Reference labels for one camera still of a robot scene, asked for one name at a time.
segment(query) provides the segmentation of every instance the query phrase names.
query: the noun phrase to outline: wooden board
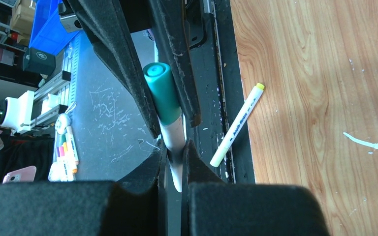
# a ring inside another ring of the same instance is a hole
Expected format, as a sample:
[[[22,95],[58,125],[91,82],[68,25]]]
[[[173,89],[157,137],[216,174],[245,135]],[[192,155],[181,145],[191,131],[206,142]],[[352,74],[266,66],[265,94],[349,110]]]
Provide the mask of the wooden board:
[[[232,0],[257,183],[305,186],[333,235],[378,235],[378,0]]]

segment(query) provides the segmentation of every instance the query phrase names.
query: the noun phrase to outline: blue crate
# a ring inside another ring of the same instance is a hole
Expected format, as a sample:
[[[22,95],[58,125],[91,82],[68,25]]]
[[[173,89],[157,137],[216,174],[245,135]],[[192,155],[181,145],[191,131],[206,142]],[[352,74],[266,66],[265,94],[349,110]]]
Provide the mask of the blue crate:
[[[62,0],[39,0],[35,6],[30,48],[57,55],[78,33],[67,33],[60,22],[58,5]]]

